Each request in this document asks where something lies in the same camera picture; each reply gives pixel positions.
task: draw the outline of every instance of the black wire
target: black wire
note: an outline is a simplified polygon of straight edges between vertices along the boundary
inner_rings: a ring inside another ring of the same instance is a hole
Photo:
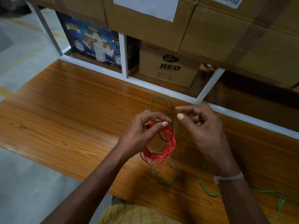
[[[162,136],[160,135],[160,132],[158,132],[160,138],[161,138],[163,141],[165,141],[165,142],[170,142],[170,141],[172,140],[172,137],[173,137],[173,117],[172,117],[172,122],[169,123],[169,124],[171,125],[171,138],[170,138],[169,141],[166,141],[164,138],[162,138]]]

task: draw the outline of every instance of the clothing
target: clothing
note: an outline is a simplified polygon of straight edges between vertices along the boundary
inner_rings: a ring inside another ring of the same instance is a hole
[[[109,206],[97,224],[105,223],[180,224],[180,222],[168,218],[154,209],[127,203]]]

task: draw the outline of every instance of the white paper label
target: white paper label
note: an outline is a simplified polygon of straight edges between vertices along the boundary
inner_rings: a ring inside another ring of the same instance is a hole
[[[114,4],[173,22],[178,0],[113,0]]]
[[[242,0],[214,0],[214,1],[232,7],[234,9],[236,9],[239,6],[239,4],[242,2]]]

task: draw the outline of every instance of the wooden table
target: wooden table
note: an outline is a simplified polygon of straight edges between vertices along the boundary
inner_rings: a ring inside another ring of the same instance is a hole
[[[118,79],[56,61],[15,94],[0,103],[0,146],[59,171],[84,180],[115,146],[130,120],[150,108],[159,95]],[[186,102],[169,98],[170,117],[175,106]],[[162,98],[153,109],[168,112]],[[247,179],[252,188],[281,190],[299,202],[299,141],[284,135],[219,115],[231,147],[247,162]],[[171,186],[154,179],[150,167],[139,155],[121,169],[109,193],[130,203],[155,208],[181,222],[228,222],[221,198],[209,197],[199,184],[204,157],[193,142],[177,138],[173,159],[179,174]],[[156,136],[149,145],[157,150],[162,140]],[[172,165],[157,170],[158,177],[170,181]],[[207,165],[202,182],[213,193],[213,168]],[[277,215],[278,195],[254,193],[272,223]],[[299,210],[287,202],[285,223],[298,223]]]

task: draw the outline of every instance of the bracelet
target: bracelet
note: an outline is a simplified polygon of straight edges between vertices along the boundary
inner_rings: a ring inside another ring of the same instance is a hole
[[[219,184],[219,181],[222,180],[230,180],[230,181],[236,181],[239,180],[241,178],[244,178],[244,175],[242,172],[240,172],[239,174],[232,176],[232,177],[220,177],[220,176],[214,176],[214,183],[215,185]]]

